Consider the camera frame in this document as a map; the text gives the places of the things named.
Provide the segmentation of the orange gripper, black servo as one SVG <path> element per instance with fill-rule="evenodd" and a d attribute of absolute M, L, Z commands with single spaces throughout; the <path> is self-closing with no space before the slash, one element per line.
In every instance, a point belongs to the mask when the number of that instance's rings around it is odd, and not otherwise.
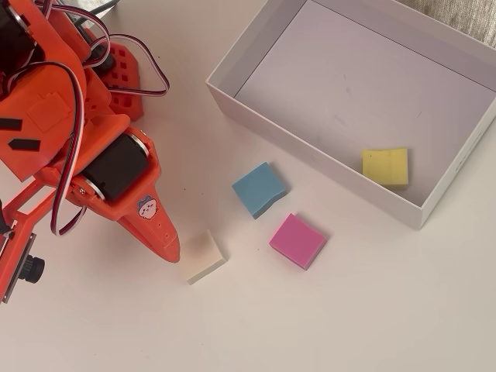
<path fill-rule="evenodd" d="M 116 221 L 166 261 L 178 261 L 177 231 L 158 197 L 161 174 L 153 141 L 110 108 L 84 121 L 70 182 L 71 202 Z"/>

